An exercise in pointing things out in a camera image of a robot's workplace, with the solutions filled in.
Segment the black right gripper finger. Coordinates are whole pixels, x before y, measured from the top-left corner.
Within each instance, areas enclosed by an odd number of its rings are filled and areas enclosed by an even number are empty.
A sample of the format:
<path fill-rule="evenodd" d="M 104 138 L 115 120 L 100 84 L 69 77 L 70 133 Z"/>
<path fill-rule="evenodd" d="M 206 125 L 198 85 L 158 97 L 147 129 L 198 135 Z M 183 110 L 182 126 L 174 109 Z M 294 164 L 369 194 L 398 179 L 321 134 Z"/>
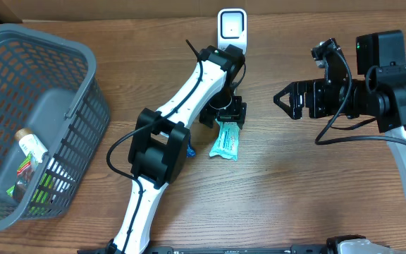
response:
<path fill-rule="evenodd" d="M 285 88 L 283 88 L 280 92 L 278 92 L 276 95 L 274 95 L 274 99 L 280 99 L 282 97 L 284 97 L 285 95 L 288 96 L 293 96 L 293 90 L 294 90 L 294 83 L 290 83 L 289 85 L 287 85 Z"/>
<path fill-rule="evenodd" d="M 291 119 L 298 120 L 302 118 L 302 103 L 300 99 L 289 97 L 290 102 L 286 104 L 279 97 L 274 97 L 273 102 L 280 107 Z"/>

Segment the teal wet wipes pack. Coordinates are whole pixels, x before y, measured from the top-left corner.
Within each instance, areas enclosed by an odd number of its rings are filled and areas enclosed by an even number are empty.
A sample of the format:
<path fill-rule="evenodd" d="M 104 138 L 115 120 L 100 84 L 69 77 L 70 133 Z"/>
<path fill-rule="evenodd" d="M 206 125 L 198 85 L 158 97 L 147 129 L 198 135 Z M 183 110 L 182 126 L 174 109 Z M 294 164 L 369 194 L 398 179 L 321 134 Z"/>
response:
<path fill-rule="evenodd" d="M 240 128 L 234 122 L 217 121 L 219 136 L 209 152 L 210 157 L 220 156 L 224 159 L 238 160 Z"/>

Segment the blue snack wrapper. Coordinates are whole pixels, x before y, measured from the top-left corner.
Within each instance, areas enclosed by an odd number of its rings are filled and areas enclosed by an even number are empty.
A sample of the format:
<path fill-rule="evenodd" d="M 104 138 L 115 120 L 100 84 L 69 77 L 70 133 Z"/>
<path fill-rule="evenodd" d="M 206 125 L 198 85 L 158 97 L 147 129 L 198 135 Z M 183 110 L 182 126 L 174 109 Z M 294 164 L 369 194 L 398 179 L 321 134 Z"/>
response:
<path fill-rule="evenodd" d="M 188 144 L 187 145 L 187 157 L 192 158 L 195 156 L 196 156 L 195 149 L 190 144 Z"/>

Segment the white tube gold cap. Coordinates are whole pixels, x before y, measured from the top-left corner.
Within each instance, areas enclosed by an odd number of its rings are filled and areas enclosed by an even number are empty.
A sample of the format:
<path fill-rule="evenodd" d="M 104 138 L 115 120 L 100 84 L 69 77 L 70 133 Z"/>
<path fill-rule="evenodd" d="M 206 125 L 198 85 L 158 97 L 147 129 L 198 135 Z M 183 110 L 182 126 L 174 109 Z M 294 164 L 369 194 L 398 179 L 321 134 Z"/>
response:
<path fill-rule="evenodd" d="M 47 148 L 29 128 L 18 130 L 15 139 L 25 155 L 31 154 L 38 163 L 44 161 L 43 156 L 47 153 Z"/>

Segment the green gummy candy bag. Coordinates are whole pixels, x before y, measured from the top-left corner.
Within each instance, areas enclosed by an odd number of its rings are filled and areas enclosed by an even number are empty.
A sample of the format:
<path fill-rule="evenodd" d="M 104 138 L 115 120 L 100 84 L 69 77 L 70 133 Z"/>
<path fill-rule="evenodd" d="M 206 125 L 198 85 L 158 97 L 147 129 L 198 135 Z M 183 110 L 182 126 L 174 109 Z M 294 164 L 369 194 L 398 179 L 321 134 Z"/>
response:
<path fill-rule="evenodd" d="M 32 177 L 35 175 L 39 162 L 31 152 L 26 155 L 26 158 L 17 169 L 16 182 L 7 191 L 7 195 L 20 203 L 27 193 L 28 187 L 31 184 Z M 36 190 L 31 201 L 39 203 L 53 203 L 55 195 L 50 195 L 44 190 Z"/>

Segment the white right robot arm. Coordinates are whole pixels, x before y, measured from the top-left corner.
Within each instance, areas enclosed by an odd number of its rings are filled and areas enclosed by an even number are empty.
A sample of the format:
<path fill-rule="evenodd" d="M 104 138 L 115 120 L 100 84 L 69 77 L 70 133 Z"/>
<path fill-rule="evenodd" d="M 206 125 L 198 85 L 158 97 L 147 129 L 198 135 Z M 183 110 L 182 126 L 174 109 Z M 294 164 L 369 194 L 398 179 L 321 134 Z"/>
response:
<path fill-rule="evenodd" d="M 290 118 L 302 118 L 308 108 L 312 119 L 328 118 L 315 139 L 316 145 L 354 141 L 385 141 L 400 172 L 406 199 L 406 54 L 401 30 L 375 32 L 356 39 L 357 72 L 364 80 L 352 77 L 341 47 L 335 39 L 321 42 L 311 50 L 324 78 L 290 83 L 274 95 L 273 101 Z M 353 129 L 377 122 L 379 135 L 356 135 L 324 140 L 335 120 L 344 115 L 368 119 Z"/>

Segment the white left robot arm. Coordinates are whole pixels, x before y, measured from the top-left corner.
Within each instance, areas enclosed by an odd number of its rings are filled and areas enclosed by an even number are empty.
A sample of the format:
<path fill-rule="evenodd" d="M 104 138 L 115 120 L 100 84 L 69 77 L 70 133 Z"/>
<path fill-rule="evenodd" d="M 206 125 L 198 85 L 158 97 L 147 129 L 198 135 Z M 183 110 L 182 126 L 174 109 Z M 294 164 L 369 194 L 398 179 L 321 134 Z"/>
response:
<path fill-rule="evenodd" d="M 243 49 L 229 44 L 195 51 L 196 66 L 185 84 L 156 110 L 145 108 L 135 129 L 119 138 L 106 153 L 115 173 L 132 181 L 130 200 L 116 236 L 97 253 L 143 253 L 161 196 L 181 172 L 190 142 L 190 127 L 199 121 L 245 122 L 246 104 L 235 95 Z"/>

